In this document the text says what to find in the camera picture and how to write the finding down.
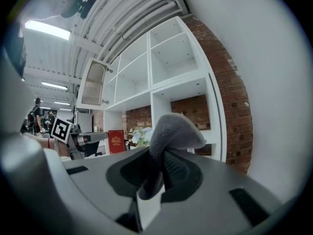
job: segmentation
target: red brick pillar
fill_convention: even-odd
[[[227,127],[226,163],[247,173],[253,133],[250,104],[244,83],[237,74],[237,67],[228,51],[213,32],[194,15],[189,15],[183,21],[200,43],[220,88]]]

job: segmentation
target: white wall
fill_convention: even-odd
[[[299,192],[312,159],[312,58],[280,0],[186,0],[229,51],[253,119],[248,174],[282,202]]]
[[[73,116],[73,112],[70,111],[57,111],[57,117],[63,120],[72,119]]]

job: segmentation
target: brick wall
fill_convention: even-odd
[[[183,21],[205,52],[220,88],[227,127],[226,163],[247,173],[251,160],[253,134],[249,100],[244,83],[236,73],[237,67],[231,56],[212,31],[193,15],[184,18]],[[195,101],[199,104],[197,108],[193,106]],[[173,112],[183,113],[199,129],[210,128],[205,96],[172,102],[171,106]],[[124,131],[139,125],[151,126],[150,107],[123,113]]]
[[[184,114],[199,130],[211,129],[205,95],[171,102],[171,109],[172,112]]]
[[[135,127],[152,127],[151,106],[122,113],[122,125],[124,130],[124,139],[131,139],[127,134]]]
[[[98,127],[98,132],[103,131],[103,111],[92,110],[92,131],[94,126]]]

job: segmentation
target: black rubber pad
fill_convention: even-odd
[[[67,173],[69,175],[71,174],[75,174],[75,173],[79,173],[79,172],[83,172],[85,170],[89,170],[86,166],[79,166],[79,167],[75,167],[75,168],[71,168],[71,169],[67,169]]]
[[[164,152],[162,173],[166,192],[161,196],[161,203],[186,200],[203,181],[203,174],[195,163],[170,151]]]
[[[106,173],[108,183],[120,196],[136,198],[136,193],[148,175],[149,148],[109,167]]]
[[[229,191],[239,208],[245,214],[252,226],[260,224],[269,217],[268,213],[243,188]]]

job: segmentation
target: black and white fiducial marker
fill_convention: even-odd
[[[63,143],[67,143],[71,127],[71,122],[57,117],[52,127],[51,136]]]

